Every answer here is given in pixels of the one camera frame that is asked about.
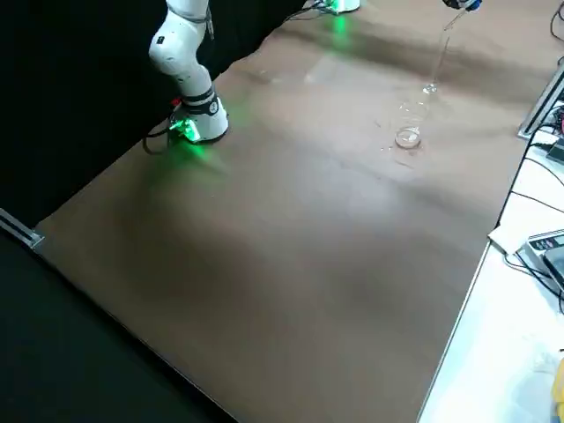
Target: cable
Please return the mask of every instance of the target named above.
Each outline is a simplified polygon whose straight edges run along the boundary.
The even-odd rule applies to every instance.
[[[298,10],[297,12],[291,14],[290,16],[288,16],[286,19],[284,19],[284,22],[287,22],[288,20],[313,20],[321,17],[324,14],[328,14],[328,13],[335,14],[335,12],[331,9],[331,6],[333,5],[334,1],[335,0],[332,0],[329,3],[326,0],[315,0],[310,6],[306,6]],[[309,11],[318,11],[319,13],[310,18],[297,18],[298,16],[307,13]]]
[[[536,161],[534,159],[531,159],[530,157],[525,157],[525,160],[528,161],[532,161],[533,163],[536,163],[537,165],[541,166],[544,170],[546,170],[549,174],[551,174],[552,176],[554,176],[554,178],[556,178],[556,180],[558,181],[558,183],[562,186],[562,188],[564,188],[564,182],[562,181],[562,179],[556,174],[554,173],[554,171],[548,167],[543,165],[540,161]]]
[[[156,137],[160,137],[160,136],[165,135],[165,134],[167,134],[167,146],[165,148],[163,148],[162,150],[153,150],[151,147],[149,147],[149,142],[148,142],[147,138],[156,138]],[[170,130],[168,128],[165,128],[163,130],[155,132],[154,134],[147,134],[141,140],[141,146],[143,147],[143,151],[146,152],[147,154],[149,154],[150,156],[161,155],[166,150],[168,150],[171,147],[171,145],[172,145],[172,141],[170,139]]]
[[[546,207],[548,207],[548,208],[550,208],[550,209],[553,209],[553,210],[555,210],[555,211],[557,211],[557,212],[560,212],[560,213],[564,214],[564,210],[559,209],[558,207],[554,207],[553,205],[549,205],[549,204],[545,203],[544,201],[540,201],[540,200],[536,199],[535,197],[529,197],[529,196],[526,196],[525,194],[521,194],[520,192],[516,192],[516,191],[513,191],[513,190],[511,190],[510,192],[511,192],[512,194],[515,194],[516,196],[520,196],[520,197],[523,197],[523,198],[527,198],[527,199],[529,199],[529,200],[532,200],[532,201],[534,201],[534,202],[536,202],[536,203],[542,204],[542,205],[544,205],[544,206],[546,206]]]
[[[527,271],[527,268],[525,266],[522,266],[520,264],[517,263],[511,263],[508,259],[507,255],[503,256],[503,261],[505,262],[505,264],[507,266],[509,266],[511,269],[513,269],[514,271],[520,271],[521,273],[524,273],[525,275],[531,275],[529,273],[529,271]],[[547,279],[552,279],[552,277],[542,271],[534,271],[535,273],[537,273],[539,276],[542,276],[543,278],[547,278]]]
[[[556,35],[556,33],[554,32],[554,21],[556,20],[556,17],[560,18],[560,21],[564,21],[564,16],[562,16],[562,9],[564,8],[564,2],[560,3],[560,6],[558,6],[558,9],[556,9],[556,12],[553,14],[553,18],[550,20],[550,34],[552,37],[554,37],[556,40],[562,41],[564,42],[564,40],[559,37],[558,35]]]
[[[147,138],[156,138],[156,137],[160,137],[161,135],[165,135],[168,132],[168,124],[167,127],[163,130],[159,130],[157,132],[155,132],[154,134],[147,134]]]
[[[535,273],[535,271],[523,260],[523,258],[521,257],[521,255],[519,254],[519,252],[516,252],[515,255],[517,256],[517,258],[519,259],[519,261],[523,264],[523,267],[525,269],[527,269],[527,271],[529,271],[529,273],[537,280],[537,282],[539,282],[540,285],[542,285],[544,288],[546,288],[546,290],[551,293],[552,295],[554,295],[556,298],[558,298],[560,300],[561,298],[561,294],[560,291],[556,292],[554,291],[549,285],[546,284],[546,282],[541,279],[537,273]]]

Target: white table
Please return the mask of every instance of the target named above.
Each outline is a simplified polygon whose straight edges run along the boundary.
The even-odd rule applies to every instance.
[[[551,139],[539,132],[531,142]],[[564,181],[564,167],[547,160],[538,148],[531,148],[527,157]],[[528,160],[512,190],[564,209],[564,187]],[[500,222],[512,230],[542,234],[564,229],[564,214],[510,194]],[[487,244],[420,423],[554,421],[550,390],[564,357],[559,352],[564,348],[564,316],[554,296],[533,277],[508,267],[503,257],[494,244]]]

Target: black curtain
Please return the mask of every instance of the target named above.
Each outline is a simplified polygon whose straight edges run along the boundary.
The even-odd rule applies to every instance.
[[[211,0],[213,78],[255,51],[303,0]],[[0,207],[35,226],[169,112],[177,92],[147,49],[164,0],[55,0],[4,6]]]

